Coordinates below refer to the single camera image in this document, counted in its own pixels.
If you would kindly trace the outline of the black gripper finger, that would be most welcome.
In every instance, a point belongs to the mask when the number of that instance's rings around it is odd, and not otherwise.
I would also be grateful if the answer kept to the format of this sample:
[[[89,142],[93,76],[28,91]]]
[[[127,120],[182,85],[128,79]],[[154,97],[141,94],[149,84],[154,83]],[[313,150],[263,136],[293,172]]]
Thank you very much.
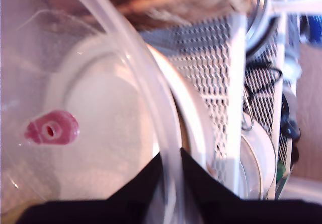
[[[183,148],[180,149],[185,183],[201,210],[233,210],[240,198],[216,181]]]
[[[132,180],[107,199],[108,210],[126,210],[141,204],[148,207],[162,174],[162,159],[157,154]]]

